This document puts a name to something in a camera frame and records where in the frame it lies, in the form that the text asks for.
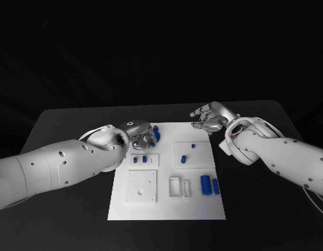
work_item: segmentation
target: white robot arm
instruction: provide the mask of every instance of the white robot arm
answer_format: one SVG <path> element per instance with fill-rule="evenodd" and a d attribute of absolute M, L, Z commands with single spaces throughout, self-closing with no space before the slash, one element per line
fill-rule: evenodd
<path fill-rule="evenodd" d="M 250 165 L 259 158 L 269 170 L 323 196 L 323 149 L 283 138 L 281 132 L 259 118 L 240 118 L 219 102 L 200 107 L 190 116 L 196 129 L 209 134 L 224 130 L 219 147 L 237 161 Z"/>
<path fill-rule="evenodd" d="M 128 144 L 141 150 L 155 144 L 150 123 L 132 120 L 116 129 L 106 125 L 79 140 L 50 144 L 31 152 L 0 159 L 0 209 L 37 193 L 79 183 L 114 170 Z"/>

